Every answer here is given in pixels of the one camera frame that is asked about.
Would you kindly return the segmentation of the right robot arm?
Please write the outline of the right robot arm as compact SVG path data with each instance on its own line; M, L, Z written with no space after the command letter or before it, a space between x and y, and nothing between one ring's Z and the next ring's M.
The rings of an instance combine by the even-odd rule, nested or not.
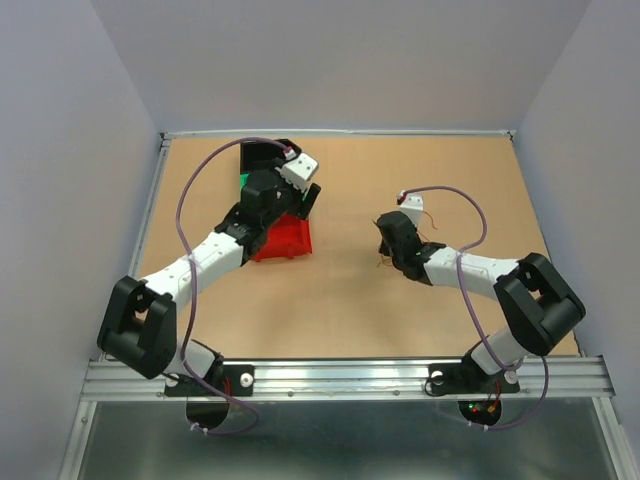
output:
M424 242L409 216L392 211L375 225L379 252L406 278L428 286L457 288L496 301L506 326L469 349L452 364L435 364L425 381L430 396L480 394L504 378L508 367L527 356L547 356L586 316L577 294L545 256L492 259Z

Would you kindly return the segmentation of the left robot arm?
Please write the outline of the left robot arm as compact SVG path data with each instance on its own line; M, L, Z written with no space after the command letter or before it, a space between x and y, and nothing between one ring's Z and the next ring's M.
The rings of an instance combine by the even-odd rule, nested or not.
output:
M178 333L179 313L195 310L201 292L251 260L283 216L308 218L320 191L315 183L297 187L276 170L251 173L239 201L199 245L153 274L116 282L98 348L147 379L183 375L199 393L215 392L221 356L192 340L190 331Z

